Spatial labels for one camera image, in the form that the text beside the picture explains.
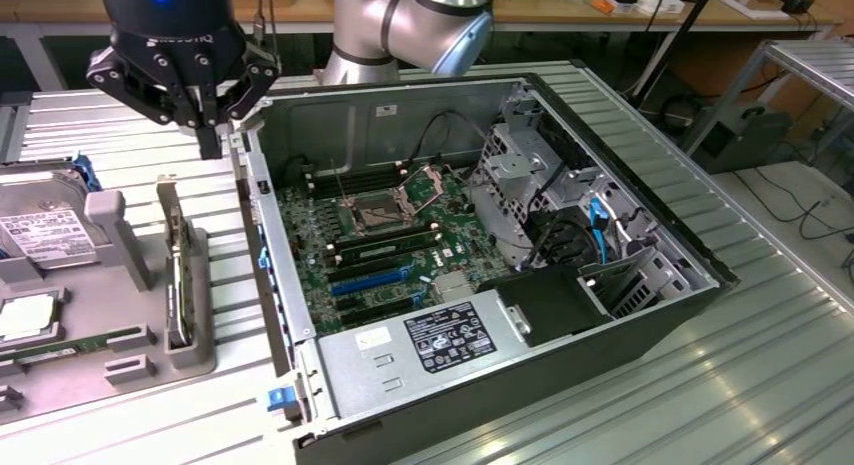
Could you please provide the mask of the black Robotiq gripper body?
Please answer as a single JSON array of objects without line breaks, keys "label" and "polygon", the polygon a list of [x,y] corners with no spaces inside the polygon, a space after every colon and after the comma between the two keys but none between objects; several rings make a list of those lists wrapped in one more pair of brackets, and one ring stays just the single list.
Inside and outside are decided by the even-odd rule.
[{"label": "black Robotiq gripper body", "polygon": [[245,32],[231,0],[102,0],[113,23],[111,45],[153,79],[166,80],[163,56],[187,85],[222,84],[241,69]]}]

